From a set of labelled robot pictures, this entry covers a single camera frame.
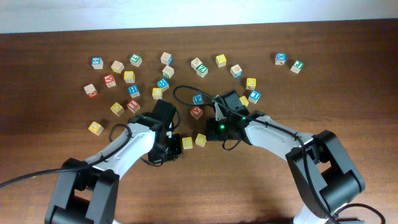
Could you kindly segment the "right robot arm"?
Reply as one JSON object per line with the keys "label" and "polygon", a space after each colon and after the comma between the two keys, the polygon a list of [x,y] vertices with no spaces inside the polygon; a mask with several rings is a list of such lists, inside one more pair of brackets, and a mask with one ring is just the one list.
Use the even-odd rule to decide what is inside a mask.
{"label": "right robot arm", "polygon": [[297,132],[260,111],[249,112],[236,91],[212,99],[209,141],[235,140],[270,151],[290,168],[303,207],[294,223],[336,223],[335,215],[361,192],[365,182],[337,136]]}

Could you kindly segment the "yellow S block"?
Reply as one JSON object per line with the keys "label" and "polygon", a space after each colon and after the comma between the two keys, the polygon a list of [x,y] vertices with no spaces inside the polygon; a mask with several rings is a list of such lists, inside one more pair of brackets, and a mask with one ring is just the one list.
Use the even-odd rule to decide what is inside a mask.
{"label": "yellow S block", "polygon": [[204,134],[198,133],[195,139],[195,144],[204,147],[206,144],[206,136]]}
{"label": "yellow S block", "polygon": [[183,149],[192,149],[193,148],[193,141],[191,137],[182,138],[182,146]]}

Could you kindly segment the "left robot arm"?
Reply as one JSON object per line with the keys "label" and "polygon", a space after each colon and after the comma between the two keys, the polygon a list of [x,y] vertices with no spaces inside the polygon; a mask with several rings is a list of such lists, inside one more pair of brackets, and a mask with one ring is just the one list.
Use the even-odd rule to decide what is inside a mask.
{"label": "left robot arm", "polygon": [[182,154],[180,135],[172,120],[176,107],[158,100],[151,112],[138,114],[123,124],[122,133],[97,154],[79,161],[66,160],[58,176],[45,223],[116,223],[119,181],[132,165],[159,167]]}

